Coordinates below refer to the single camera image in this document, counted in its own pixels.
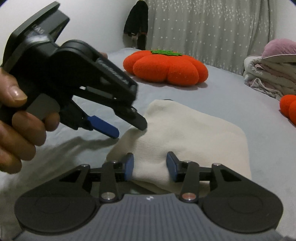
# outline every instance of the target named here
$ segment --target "silver rivet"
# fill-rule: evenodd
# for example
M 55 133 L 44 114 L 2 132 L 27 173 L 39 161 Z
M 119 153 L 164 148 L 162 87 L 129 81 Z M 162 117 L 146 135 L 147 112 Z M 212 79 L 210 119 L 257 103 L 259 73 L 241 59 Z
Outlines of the silver rivet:
M 186 192 L 182 194 L 182 198 L 186 201 L 191 201 L 196 199 L 196 195 L 192 192 Z
M 101 198 L 104 200 L 112 200 L 115 198 L 115 194 L 113 192 L 104 192 L 101 195 Z

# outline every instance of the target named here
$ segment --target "human hand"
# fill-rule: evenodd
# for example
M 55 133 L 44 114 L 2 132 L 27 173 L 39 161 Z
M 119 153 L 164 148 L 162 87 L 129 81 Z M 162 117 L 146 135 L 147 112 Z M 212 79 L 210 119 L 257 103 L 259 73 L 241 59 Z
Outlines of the human hand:
M 17 80 L 0 68 L 0 103 L 8 107 L 21 107 L 27 96 L 19 89 Z M 46 131 L 54 131 L 59 125 L 59 114 L 52 113 L 43 121 L 25 111 L 12 117 L 12 127 L 0 121 L 0 171 L 10 174 L 22 168 L 22 162 L 30 161 L 36 153 L 35 146 L 46 140 Z

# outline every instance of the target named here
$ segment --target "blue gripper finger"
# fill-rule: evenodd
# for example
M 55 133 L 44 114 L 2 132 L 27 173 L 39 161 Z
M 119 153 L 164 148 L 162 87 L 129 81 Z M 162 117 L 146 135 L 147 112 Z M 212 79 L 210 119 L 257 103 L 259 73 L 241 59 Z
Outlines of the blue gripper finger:
M 128 153 L 125 156 L 125 170 L 124 170 L 125 181 L 130 181 L 133 177 L 133 164 L 134 164 L 133 154 Z
M 170 174 L 170 177 L 172 178 L 172 180 L 174 182 L 177 180 L 178 162 L 180 162 L 180 161 L 178 160 L 178 158 L 175 156 L 175 154 L 173 152 L 167 153 L 166 164 L 167 164 L 167 168 L 168 168 L 168 172 Z
M 101 132 L 102 134 L 113 139 L 119 137 L 119 130 L 115 126 L 110 125 L 95 115 L 89 116 L 87 119 L 90 121 L 91 125 L 96 131 Z

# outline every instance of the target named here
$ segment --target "white towel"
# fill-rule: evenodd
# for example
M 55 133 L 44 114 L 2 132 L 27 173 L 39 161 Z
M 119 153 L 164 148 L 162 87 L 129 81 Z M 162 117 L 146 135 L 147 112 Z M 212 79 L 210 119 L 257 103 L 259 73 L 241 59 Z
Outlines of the white towel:
M 247 139 L 236 125 L 170 100 L 153 101 L 145 113 L 146 131 L 130 128 L 107 155 L 118 160 L 134 154 L 134 182 L 155 193 L 179 193 L 182 183 L 173 183 L 166 168 L 166 155 L 173 151 L 179 160 L 201 167 L 222 163 L 251 178 Z M 208 184 L 201 185 L 201 195 Z

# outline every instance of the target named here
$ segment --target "hanging clothes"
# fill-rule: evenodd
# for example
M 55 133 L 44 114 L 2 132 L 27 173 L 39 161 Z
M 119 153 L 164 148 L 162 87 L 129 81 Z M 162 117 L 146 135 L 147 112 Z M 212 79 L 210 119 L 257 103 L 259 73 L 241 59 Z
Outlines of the hanging clothes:
M 141 35 L 145 35 L 145 45 L 146 45 L 146 35 L 148 32 L 148 5 L 145 1 L 139 0 L 131 9 L 126 24 L 124 26 L 123 33 L 128 36 L 140 37 L 140 45 L 143 48 L 143 39 Z
M 137 48 L 138 35 L 132 35 L 131 41 L 132 41 L 132 48 L 134 49 Z
M 138 36 L 137 49 L 146 50 L 146 34 L 140 34 Z

